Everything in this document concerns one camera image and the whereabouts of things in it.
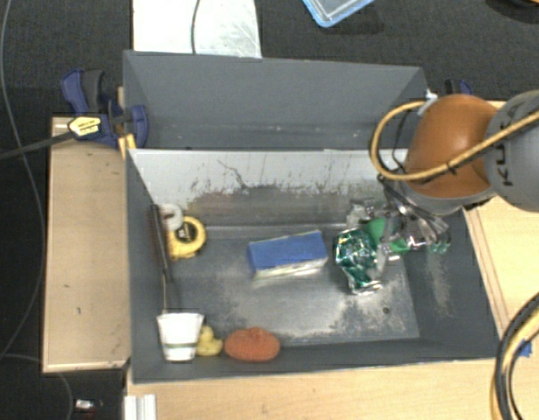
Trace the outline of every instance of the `wooden board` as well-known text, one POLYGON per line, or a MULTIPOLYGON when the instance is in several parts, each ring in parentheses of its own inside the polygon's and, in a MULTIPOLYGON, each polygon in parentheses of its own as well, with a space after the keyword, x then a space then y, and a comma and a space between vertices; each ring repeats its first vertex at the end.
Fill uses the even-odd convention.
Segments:
MULTIPOLYGON (((52 132, 67 131, 53 120, 52 132)), ((119 368, 130 356, 123 161, 74 140, 52 147, 44 372, 119 368)))

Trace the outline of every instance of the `brown foam ball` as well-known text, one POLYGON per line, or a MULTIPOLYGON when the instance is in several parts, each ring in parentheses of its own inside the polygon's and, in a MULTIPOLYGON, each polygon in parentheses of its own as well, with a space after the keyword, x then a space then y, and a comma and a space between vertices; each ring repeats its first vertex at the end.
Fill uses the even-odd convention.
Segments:
POLYGON ((236 330, 225 339, 225 353, 239 361, 270 361, 277 356, 280 349, 278 338, 256 326, 236 330))

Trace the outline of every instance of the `blue clamp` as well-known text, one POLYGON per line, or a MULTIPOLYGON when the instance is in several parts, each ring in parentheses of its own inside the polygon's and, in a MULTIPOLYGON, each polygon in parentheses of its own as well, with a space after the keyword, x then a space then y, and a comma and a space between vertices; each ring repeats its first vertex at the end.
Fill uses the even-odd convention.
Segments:
POLYGON ((93 135, 75 136, 77 140, 93 141, 117 148, 119 134, 115 125, 123 124, 131 129, 136 138, 136 146, 143 148, 149 135, 149 118, 145 106, 133 106, 130 113, 125 114, 116 100, 102 92, 102 70, 75 68, 61 80, 61 92, 72 107, 76 116, 92 115, 100 118, 99 131, 93 135))

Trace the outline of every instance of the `white cup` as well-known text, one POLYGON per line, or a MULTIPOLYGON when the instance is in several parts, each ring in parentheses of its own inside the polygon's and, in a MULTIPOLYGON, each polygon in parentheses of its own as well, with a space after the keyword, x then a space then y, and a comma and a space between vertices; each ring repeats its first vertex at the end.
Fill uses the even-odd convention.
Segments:
POLYGON ((169 312, 157 316, 158 335, 167 361, 190 361, 196 355, 204 316, 194 312, 169 312))

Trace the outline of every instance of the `yellow cable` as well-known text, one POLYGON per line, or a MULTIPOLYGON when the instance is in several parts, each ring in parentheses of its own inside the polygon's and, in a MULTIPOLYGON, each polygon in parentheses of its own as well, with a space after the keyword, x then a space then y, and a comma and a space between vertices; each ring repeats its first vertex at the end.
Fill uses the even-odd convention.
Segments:
POLYGON ((503 357, 502 369, 505 371, 510 364, 515 350, 520 346, 523 340, 531 340, 532 335, 539 326, 539 307, 532 313, 532 315, 522 324, 521 329, 516 332, 512 340, 508 343, 507 352, 503 357))
POLYGON ((379 159, 379 151, 378 151, 381 134, 382 134, 382 131, 384 130, 384 127, 392 118, 394 118, 398 114, 401 114, 402 112, 405 112, 406 110, 419 108, 423 106, 424 104, 425 104, 425 101, 423 100, 407 102, 401 106, 398 106, 397 108, 390 110, 379 121, 378 126, 376 127, 376 130, 374 131, 373 137, 371 139, 370 158, 371 158, 371 162, 373 162, 374 168, 386 179, 403 180, 403 181, 425 180, 425 179, 429 179, 434 176, 437 176, 438 174, 443 174, 461 165, 473 155, 479 152, 482 152, 483 150, 486 150, 487 148, 489 148, 490 146, 493 146, 497 142, 500 142, 502 139, 513 135, 517 130, 521 130, 525 128, 526 126, 528 126, 529 124, 535 123, 539 120, 539 110, 537 110, 536 112, 528 116, 525 116, 518 122, 514 122, 510 124, 505 129, 502 129, 496 134, 493 134, 492 136, 490 136, 483 142, 476 144, 469 150, 465 150, 464 152, 457 155, 455 158, 452 158, 451 160, 449 160, 446 164, 434 166, 430 168, 429 170, 412 172, 410 174, 397 174, 395 172, 387 170, 381 164, 381 161, 379 159))
MULTIPOLYGON (((503 364, 502 364, 502 371, 507 372, 508 366, 511 363, 511 360, 513 359, 513 355, 515 354, 515 350, 520 346, 521 342, 523 340, 526 340, 527 342, 530 342, 534 336, 534 333, 539 326, 539 307, 532 313, 532 315, 524 322, 521 329, 518 330, 514 337, 511 339, 511 341, 508 344, 507 351, 505 352, 505 355, 503 356, 503 364)), ((501 418, 501 413, 499 412, 499 409, 495 410, 495 407, 497 405, 497 390, 495 389, 495 374, 493 374, 493 378, 491 380, 491 386, 490 386, 490 410, 492 417, 495 418, 494 414, 495 412, 498 414, 497 418, 501 418)))

